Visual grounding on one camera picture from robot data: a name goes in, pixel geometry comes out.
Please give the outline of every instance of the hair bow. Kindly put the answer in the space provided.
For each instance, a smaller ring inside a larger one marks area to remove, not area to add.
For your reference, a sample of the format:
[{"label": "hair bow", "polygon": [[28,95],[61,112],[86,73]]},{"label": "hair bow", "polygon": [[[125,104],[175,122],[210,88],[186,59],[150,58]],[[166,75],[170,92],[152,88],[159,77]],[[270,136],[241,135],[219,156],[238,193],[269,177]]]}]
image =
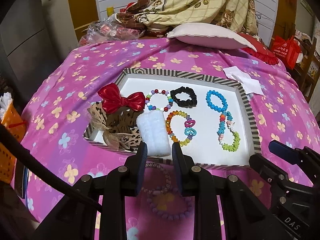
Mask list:
[{"label": "hair bow", "polygon": [[110,83],[98,91],[98,95],[103,99],[102,108],[107,114],[116,112],[121,106],[127,106],[133,111],[142,111],[145,106],[145,97],[142,92],[136,92],[127,98],[121,97],[118,86]]}]

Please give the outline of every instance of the pink heart bead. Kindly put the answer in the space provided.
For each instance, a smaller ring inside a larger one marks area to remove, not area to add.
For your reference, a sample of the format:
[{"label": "pink heart bead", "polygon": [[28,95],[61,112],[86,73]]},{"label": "pink heart bead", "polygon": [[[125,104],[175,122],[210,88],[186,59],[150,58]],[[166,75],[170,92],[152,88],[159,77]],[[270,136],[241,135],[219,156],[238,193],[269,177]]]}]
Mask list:
[{"label": "pink heart bead", "polygon": [[184,122],[184,127],[192,127],[196,124],[196,121],[195,120],[190,120],[190,121],[185,121]]}]

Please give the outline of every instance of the floral blanket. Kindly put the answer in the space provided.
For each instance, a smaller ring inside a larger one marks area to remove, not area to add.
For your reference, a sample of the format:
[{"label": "floral blanket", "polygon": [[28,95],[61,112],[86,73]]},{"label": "floral blanket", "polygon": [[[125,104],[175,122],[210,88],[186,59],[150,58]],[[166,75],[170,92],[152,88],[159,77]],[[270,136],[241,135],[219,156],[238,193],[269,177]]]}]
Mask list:
[{"label": "floral blanket", "polygon": [[[99,101],[97,91],[113,82],[124,68],[173,69],[226,78],[223,68],[236,65],[260,81],[264,96],[249,94],[260,134],[262,154],[288,172],[291,181],[311,185],[297,166],[291,166],[268,150],[271,140],[295,148],[308,146],[320,152],[320,130],[294,80],[283,64],[270,66],[242,50],[220,51],[188,45],[177,40],[153,39],[94,44],[73,50],[63,64],[40,86],[23,112],[28,129],[24,147],[45,167],[73,185],[84,174],[93,177],[108,174],[123,165],[125,155],[90,145],[82,138],[89,119],[87,104]],[[172,166],[164,165],[172,176]],[[269,205],[269,186],[252,170],[215,171],[212,174],[236,174],[265,205]],[[162,173],[146,169],[145,183],[150,188],[163,185]],[[27,206],[42,221],[62,194],[29,173]],[[152,213],[145,193],[128,197],[126,223],[129,240],[193,239],[193,217],[167,221]],[[162,210],[184,210],[177,195],[160,195]],[[97,215],[96,239],[100,228]]]},{"label": "floral blanket", "polygon": [[117,19],[147,26],[204,22],[237,33],[258,33],[254,0],[138,0],[125,14],[117,14]]}]

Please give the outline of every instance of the bed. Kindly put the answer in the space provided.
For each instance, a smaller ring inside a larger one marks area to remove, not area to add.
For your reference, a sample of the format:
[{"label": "bed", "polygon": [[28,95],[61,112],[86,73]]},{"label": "bed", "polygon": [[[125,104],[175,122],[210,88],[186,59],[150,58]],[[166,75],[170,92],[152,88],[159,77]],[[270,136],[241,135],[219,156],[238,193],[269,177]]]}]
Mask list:
[{"label": "bed", "polygon": [[[282,63],[271,66],[242,50],[218,50],[189,45],[167,38],[118,41],[94,44],[73,50],[33,95],[23,112],[28,129],[24,147],[56,176],[73,185],[83,174],[93,177],[108,174],[123,165],[126,156],[90,145],[82,138],[88,125],[87,107],[100,101],[97,91],[113,82],[124,68],[156,68],[188,71],[226,78],[223,68],[238,68],[258,79],[262,95],[249,94],[261,142],[262,154],[284,169],[291,181],[311,185],[296,166],[291,166],[268,150],[271,140],[295,148],[308,146],[320,152],[320,130],[297,84]],[[173,167],[165,165],[172,178]],[[266,205],[269,186],[250,169],[210,170],[214,175],[237,175]],[[145,180],[162,177],[146,172]],[[41,222],[62,194],[29,173],[27,206]],[[176,205],[179,198],[163,198],[162,204]],[[129,240],[193,239],[193,220],[168,222],[156,217],[148,207],[146,196],[128,197],[126,224]],[[100,214],[97,214],[96,238]]]}]

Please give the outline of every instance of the red cloth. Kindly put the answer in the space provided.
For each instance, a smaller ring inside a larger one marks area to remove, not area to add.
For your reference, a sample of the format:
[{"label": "red cloth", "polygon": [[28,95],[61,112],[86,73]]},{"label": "red cloth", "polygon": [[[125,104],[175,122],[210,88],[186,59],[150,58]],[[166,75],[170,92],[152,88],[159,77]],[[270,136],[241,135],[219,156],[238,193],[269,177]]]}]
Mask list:
[{"label": "red cloth", "polygon": [[116,112],[121,106],[127,106],[133,111],[142,111],[145,106],[145,97],[142,92],[136,92],[127,98],[121,97],[118,86],[110,83],[98,91],[98,95],[103,99],[102,108],[107,114]]},{"label": "red cloth", "polygon": [[238,33],[240,36],[244,37],[247,41],[249,41],[255,48],[257,49],[257,52],[255,52],[253,49],[246,47],[243,48],[245,52],[249,53],[250,55],[262,60],[263,62],[269,64],[269,65],[276,65],[278,64],[278,59],[276,55],[271,52],[264,44],[257,41],[254,37],[245,34],[245,33]]},{"label": "red cloth", "polygon": [[290,69],[294,69],[299,53],[301,52],[299,45],[294,41],[294,36],[287,41],[276,36],[271,50],[282,60],[284,65]]}]

